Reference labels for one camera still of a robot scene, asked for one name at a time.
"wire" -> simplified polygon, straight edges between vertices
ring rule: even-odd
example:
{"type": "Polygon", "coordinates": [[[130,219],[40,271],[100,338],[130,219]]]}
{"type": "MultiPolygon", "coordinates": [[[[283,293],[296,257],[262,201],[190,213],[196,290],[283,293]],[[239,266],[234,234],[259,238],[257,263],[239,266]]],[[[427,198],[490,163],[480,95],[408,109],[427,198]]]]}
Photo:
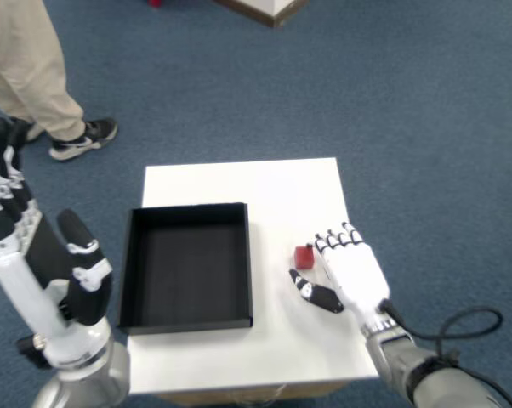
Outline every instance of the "wire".
{"type": "Polygon", "coordinates": [[[413,330],[409,327],[406,322],[401,318],[400,313],[395,308],[394,304],[389,299],[383,300],[381,304],[378,306],[379,310],[387,313],[395,322],[404,329],[406,332],[410,333],[413,337],[420,338],[422,340],[430,340],[435,342],[435,352],[437,353],[438,359],[445,361],[450,366],[454,368],[458,368],[459,370],[464,371],[469,376],[476,378],[491,388],[493,388],[498,394],[500,394],[508,403],[512,406],[512,396],[503,389],[497,382],[493,381],[491,378],[486,377],[476,371],[472,371],[467,368],[460,367],[458,365],[458,351],[451,350],[447,354],[443,354],[443,342],[446,340],[468,340],[478,337],[483,337],[492,332],[495,332],[500,326],[503,324],[503,315],[498,309],[491,308],[488,306],[474,306],[472,308],[467,308],[453,314],[451,317],[447,318],[445,322],[441,325],[438,334],[424,334],[418,331],[413,330]],[[496,317],[496,320],[488,327],[485,327],[478,331],[466,331],[460,333],[448,334],[447,331],[457,324],[460,320],[478,314],[490,314],[496,317]]]}

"white tabletop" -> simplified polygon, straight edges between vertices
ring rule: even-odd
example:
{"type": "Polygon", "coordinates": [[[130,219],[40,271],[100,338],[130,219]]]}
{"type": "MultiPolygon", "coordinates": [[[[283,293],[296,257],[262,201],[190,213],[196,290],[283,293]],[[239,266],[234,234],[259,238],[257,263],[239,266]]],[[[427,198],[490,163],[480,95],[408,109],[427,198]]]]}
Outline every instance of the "white tabletop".
{"type": "MultiPolygon", "coordinates": [[[[246,202],[254,326],[130,336],[131,394],[376,377],[348,312],[305,302],[293,249],[347,220],[333,158],[146,168],[143,207],[246,202]]],[[[302,273],[323,283],[320,268],[302,273]]]]}

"red block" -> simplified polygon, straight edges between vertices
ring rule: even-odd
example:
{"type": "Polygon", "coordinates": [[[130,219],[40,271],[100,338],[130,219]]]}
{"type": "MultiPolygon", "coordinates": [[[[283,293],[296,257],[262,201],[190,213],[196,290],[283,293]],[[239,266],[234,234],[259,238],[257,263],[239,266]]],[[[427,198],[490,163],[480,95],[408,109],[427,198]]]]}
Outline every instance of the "red block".
{"type": "Polygon", "coordinates": [[[315,264],[315,256],[313,255],[313,247],[296,246],[293,253],[293,260],[296,263],[296,269],[311,269],[315,264]]]}

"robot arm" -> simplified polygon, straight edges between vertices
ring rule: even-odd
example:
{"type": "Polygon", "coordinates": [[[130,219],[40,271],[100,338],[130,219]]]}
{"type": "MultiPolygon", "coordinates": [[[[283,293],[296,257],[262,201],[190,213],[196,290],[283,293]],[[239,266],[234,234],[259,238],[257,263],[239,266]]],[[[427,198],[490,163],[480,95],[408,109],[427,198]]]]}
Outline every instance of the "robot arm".
{"type": "MultiPolygon", "coordinates": [[[[378,374],[389,387],[418,408],[500,406],[480,381],[441,355],[441,344],[439,353],[418,347],[402,320],[387,313],[393,310],[388,301],[390,289],[371,247],[352,225],[343,223],[336,231],[316,234],[315,248],[339,303],[353,312],[378,374]]],[[[313,297],[315,285],[295,270],[290,275],[302,298],[330,310],[321,296],[313,297]]],[[[499,315],[491,330],[500,326],[501,319],[499,315]]]]}
{"type": "Polygon", "coordinates": [[[21,172],[25,134],[0,119],[0,285],[33,332],[19,351],[58,370],[33,406],[117,405],[129,360],[105,318],[111,265],[73,211],[58,217],[64,245],[38,210],[21,172]]]}

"black sneaker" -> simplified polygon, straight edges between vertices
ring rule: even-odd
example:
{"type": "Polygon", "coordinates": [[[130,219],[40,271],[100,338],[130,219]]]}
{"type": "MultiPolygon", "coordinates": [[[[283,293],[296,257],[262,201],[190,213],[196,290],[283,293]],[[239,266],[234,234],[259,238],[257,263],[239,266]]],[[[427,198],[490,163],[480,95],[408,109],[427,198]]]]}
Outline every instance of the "black sneaker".
{"type": "Polygon", "coordinates": [[[38,137],[41,134],[44,133],[44,127],[39,126],[39,124],[36,122],[29,123],[29,122],[24,121],[23,119],[19,119],[17,117],[13,117],[13,116],[10,117],[10,120],[12,121],[12,123],[18,123],[18,122],[27,123],[27,126],[28,126],[27,135],[26,135],[27,143],[34,142],[35,140],[38,139],[38,137]]]}
{"type": "Polygon", "coordinates": [[[52,139],[48,153],[55,160],[70,160],[88,150],[102,148],[114,139],[117,131],[117,123],[110,118],[86,122],[86,130],[81,137],[68,142],[52,139]]]}

